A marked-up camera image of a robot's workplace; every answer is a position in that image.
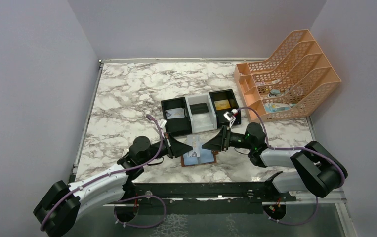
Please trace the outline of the brown leather card holder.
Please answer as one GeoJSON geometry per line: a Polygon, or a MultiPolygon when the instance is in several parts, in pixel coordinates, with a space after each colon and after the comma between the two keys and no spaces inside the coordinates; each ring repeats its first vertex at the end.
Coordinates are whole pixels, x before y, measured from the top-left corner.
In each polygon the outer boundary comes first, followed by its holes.
{"type": "Polygon", "coordinates": [[[193,147],[193,150],[185,153],[181,158],[181,166],[197,166],[217,163],[216,154],[212,150],[203,149],[203,142],[199,135],[188,135],[187,144],[193,147]]]}

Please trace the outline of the silver VIP card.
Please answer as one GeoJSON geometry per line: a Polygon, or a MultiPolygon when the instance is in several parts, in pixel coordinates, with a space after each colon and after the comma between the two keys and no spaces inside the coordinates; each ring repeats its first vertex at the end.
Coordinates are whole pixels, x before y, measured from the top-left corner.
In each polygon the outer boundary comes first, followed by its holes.
{"type": "Polygon", "coordinates": [[[192,146],[192,150],[188,152],[188,158],[196,159],[199,162],[201,156],[201,142],[199,135],[187,136],[187,142],[192,146]]]}

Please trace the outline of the black and white card tray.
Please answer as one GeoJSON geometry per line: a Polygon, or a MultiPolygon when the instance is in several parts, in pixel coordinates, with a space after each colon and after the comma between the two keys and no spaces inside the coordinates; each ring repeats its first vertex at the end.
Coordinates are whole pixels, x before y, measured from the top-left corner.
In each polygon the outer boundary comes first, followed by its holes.
{"type": "Polygon", "coordinates": [[[178,137],[228,126],[224,114],[239,105],[234,91],[227,89],[162,100],[161,107],[166,132],[178,137]]]}

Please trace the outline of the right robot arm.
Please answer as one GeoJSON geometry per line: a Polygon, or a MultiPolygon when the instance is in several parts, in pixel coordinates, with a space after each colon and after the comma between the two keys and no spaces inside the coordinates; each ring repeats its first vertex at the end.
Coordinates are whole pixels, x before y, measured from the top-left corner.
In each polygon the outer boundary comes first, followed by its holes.
{"type": "Polygon", "coordinates": [[[294,172],[282,172],[269,179],[270,184],[264,187],[264,195],[271,201],[290,191],[309,191],[324,198],[344,184],[347,170],[319,142],[311,141],[304,147],[280,148],[269,146],[266,139],[259,123],[249,123],[243,134],[223,126],[202,148],[218,152],[230,147],[244,148],[249,151],[247,156],[255,166],[294,168],[294,172]]]}

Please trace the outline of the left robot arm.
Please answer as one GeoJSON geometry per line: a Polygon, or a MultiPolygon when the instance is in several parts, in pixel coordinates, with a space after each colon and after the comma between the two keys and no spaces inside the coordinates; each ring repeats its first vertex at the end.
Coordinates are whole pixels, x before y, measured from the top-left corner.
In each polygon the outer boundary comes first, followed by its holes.
{"type": "Polygon", "coordinates": [[[167,133],[154,144],[146,136],[136,137],[129,151],[101,173],[70,184],[54,183],[33,211],[40,230],[50,237],[61,237],[94,208],[118,200],[131,201],[134,189],[126,183],[140,176],[144,166],[163,156],[180,157],[192,149],[167,133]]]}

